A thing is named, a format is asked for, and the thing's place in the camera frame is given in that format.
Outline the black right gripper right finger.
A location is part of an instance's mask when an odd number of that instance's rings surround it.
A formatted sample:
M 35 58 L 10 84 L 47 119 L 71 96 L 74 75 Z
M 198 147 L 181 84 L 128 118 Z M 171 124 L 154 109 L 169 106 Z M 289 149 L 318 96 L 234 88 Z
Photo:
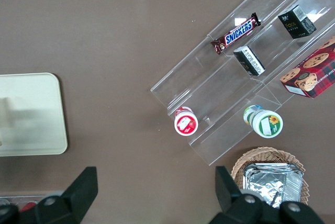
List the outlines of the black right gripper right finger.
M 273 208 L 252 194 L 243 194 L 225 166 L 215 170 L 215 190 L 221 212 L 210 223 L 324 223 L 309 206 L 285 201 Z

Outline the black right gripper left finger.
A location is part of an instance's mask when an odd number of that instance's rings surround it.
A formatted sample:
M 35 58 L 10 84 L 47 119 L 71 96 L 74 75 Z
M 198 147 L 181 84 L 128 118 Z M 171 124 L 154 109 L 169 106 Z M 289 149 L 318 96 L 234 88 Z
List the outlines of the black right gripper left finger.
M 19 223 L 81 223 L 98 193 L 97 169 L 89 166 L 60 195 L 19 214 Z

